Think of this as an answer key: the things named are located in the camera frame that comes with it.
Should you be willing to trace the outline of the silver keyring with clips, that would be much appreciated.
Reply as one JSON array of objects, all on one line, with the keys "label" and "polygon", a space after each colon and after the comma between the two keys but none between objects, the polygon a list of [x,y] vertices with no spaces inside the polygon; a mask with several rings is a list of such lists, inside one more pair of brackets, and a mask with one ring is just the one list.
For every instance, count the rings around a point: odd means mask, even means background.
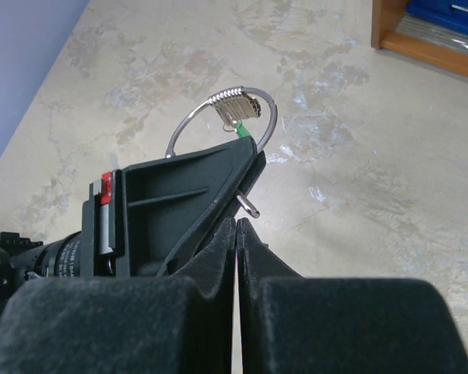
[{"label": "silver keyring with clips", "polygon": [[185,127],[192,119],[202,112],[206,107],[215,108],[217,114],[222,119],[223,123],[232,120],[245,120],[249,118],[259,118],[262,110],[258,100],[250,94],[261,97],[269,105],[269,123],[262,138],[257,143],[257,151],[261,152],[265,145],[269,142],[278,119],[278,109],[274,99],[265,91],[253,87],[231,87],[221,90],[211,95],[206,101],[192,110],[174,130],[169,143],[167,145],[165,157],[171,158],[175,156],[174,147],[179,136]]}]

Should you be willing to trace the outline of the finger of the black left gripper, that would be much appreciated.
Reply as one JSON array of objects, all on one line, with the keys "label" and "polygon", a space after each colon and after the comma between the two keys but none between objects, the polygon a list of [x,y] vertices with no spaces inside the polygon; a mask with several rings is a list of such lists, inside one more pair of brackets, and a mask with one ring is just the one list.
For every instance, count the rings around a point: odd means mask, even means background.
[{"label": "finger of the black left gripper", "polygon": [[129,277],[171,275],[199,253],[257,156],[244,137],[122,169]]},{"label": "finger of the black left gripper", "polygon": [[[266,155],[262,151],[253,162],[252,166],[248,169],[244,179],[241,181],[238,189],[246,196],[248,195],[255,183],[258,181],[259,176],[263,172],[266,166]],[[237,198],[233,196],[226,206],[221,211],[219,217],[213,222],[213,226],[208,231],[207,236],[202,241],[202,249],[204,249],[213,239],[214,235],[218,231],[222,222],[227,218],[233,218],[236,213],[241,209],[240,203]]]}]

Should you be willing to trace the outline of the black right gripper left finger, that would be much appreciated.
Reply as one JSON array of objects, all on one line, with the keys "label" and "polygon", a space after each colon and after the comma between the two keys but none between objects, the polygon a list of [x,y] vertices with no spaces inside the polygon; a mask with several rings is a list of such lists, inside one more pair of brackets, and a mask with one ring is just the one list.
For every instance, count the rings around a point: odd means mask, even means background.
[{"label": "black right gripper left finger", "polygon": [[0,319],[0,373],[228,373],[236,224],[170,277],[33,280]]}]

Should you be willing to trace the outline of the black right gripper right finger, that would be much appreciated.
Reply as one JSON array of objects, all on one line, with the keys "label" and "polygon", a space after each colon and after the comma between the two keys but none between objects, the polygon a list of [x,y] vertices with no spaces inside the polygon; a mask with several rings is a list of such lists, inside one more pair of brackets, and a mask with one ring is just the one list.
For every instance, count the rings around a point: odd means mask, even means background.
[{"label": "black right gripper right finger", "polygon": [[436,288],[412,278],[306,278],[237,224],[246,373],[468,373]]}]

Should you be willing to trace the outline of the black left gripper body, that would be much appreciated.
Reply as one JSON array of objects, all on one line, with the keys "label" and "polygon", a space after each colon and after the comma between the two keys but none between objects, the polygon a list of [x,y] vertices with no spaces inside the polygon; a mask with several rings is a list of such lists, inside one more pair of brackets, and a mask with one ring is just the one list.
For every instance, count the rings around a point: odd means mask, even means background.
[{"label": "black left gripper body", "polygon": [[103,173],[89,187],[83,204],[80,276],[128,277],[122,171]]}]

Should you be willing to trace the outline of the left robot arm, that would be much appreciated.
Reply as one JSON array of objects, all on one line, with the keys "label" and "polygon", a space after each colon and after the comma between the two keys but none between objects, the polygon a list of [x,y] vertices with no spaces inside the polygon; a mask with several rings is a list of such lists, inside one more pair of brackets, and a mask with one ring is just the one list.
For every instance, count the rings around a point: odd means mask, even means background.
[{"label": "left robot arm", "polygon": [[0,316],[34,279],[176,273],[238,212],[265,166],[245,137],[102,174],[89,187],[79,231],[49,244],[0,232]]}]

